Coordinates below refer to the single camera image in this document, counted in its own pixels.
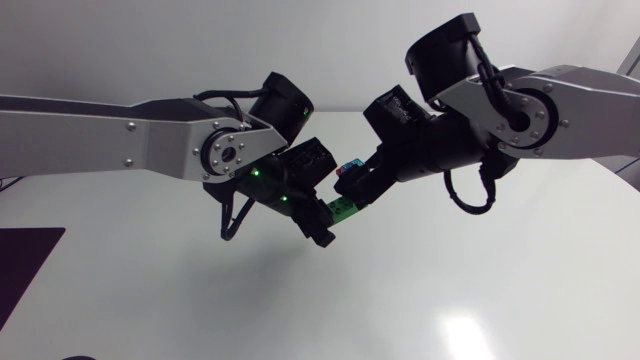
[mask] black cable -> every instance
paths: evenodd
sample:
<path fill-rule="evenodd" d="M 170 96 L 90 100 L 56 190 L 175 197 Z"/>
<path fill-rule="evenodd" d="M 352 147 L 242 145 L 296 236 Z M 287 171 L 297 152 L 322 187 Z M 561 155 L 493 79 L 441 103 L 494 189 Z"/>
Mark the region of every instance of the black cable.
<path fill-rule="evenodd" d="M 13 185 L 15 185 L 18 181 L 20 181 L 22 179 L 24 179 L 24 176 L 17 177 L 15 179 L 13 179 L 10 183 L 8 183 L 6 186 L 2 186 L 2 184 L 3 184 L 2 180 L 3 179 L 0 179 L 0 192 L 7 190 L 8 188 L 12 187 Z"/>
<path fill-rule="evenodd" d="M 458 194 L 453 189 L 453 182 L 451 180 L 451 170 L 445 170 L 444 172 L 444 184 L 447 187 L 447 191 L 449 192 L 449 196 L 453 200 L 458 207 L 469 214 L 472 215 L 482 215 L 487 211 L 491 210 L 493 203 L 496 202 L 496 182 L 494 178 L 484 176 L 482 174 L 482 168 L 480 171 L 480 176 L 482 178 L 482 185 L 484 189 L 487 191 L 487 202 L 483 206 L 472 206 L 464 201 L 460 200 Z"/>
<path fill-rule="evenodd" d="M 491 64 L 489 57 L 484 52 L 480 40 L 478 40 L 476 35 L 472 34 L 469 37 L 469 41 L 480 59 L 477 67 L 478 75 L 480 76 L 482 87 L 487 94 L 489 102 L 500 115 L 507 119 L 512 128 L 518 128 L 516 111 L 514 111 L 507 94 L 504 92 L 504 78 L 500 70 Z"/>
<path fill-rule="evenodd" d="M 255 98 L 260 97 L 262 95 L 266 95 L 269 93 L 269 89 L 262 88 L 258 90 L 249 90 L 249 91 L 236 91 L 236 90 L 207 90 L 203 91 L 200 94 L 193 95 L 193 98 L 196 100 L 204 101 L 216 97 L 232 97 L 236 99 L 247 99 L 247 98 Z"/>
<path fill-rule="evenodd" d="M 231 240 L 235 236 L 236 232 L 238 232 L 240 224 L 242 224 L 242 220 L 244 220 L 245 216 L 247 216 L 249 210 L 251 210 L 251 207 L 253 206 L 253 204 L 255 204 L 255 202 L 256 201 L 251 198 L 247 199 L 247 202 L 244 203 L 244 206 L 242 207 L 242 209 L 240 209 L 240 212 L 235 219 L 232 219 L 233 198 L 231 198 L 229 202 L 223 203 L 220 237 L 227 241 Z"/>

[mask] white tabletop surface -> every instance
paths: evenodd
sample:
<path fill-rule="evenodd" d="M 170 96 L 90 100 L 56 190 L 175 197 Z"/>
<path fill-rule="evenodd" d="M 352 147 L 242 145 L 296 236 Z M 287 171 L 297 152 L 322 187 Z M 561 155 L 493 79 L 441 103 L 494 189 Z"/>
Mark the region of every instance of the white tabletop surface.
<path fill-rule="evenodd" d="M 378 143 L 359 113 L 315 114 L 311 136 L 339 163 Z M 454 182 L 482 201 L 475 166 Z M 638 359 L 638 214 L 638 192 L 591 160 L 528 160 L 486 215 L 431 176 L 396 184 L 322 249 L 263 206 L 224 242 L 199 183 L 29 177 L 0 194 L 0 227 L 67 232 L 0 358 Z"/>

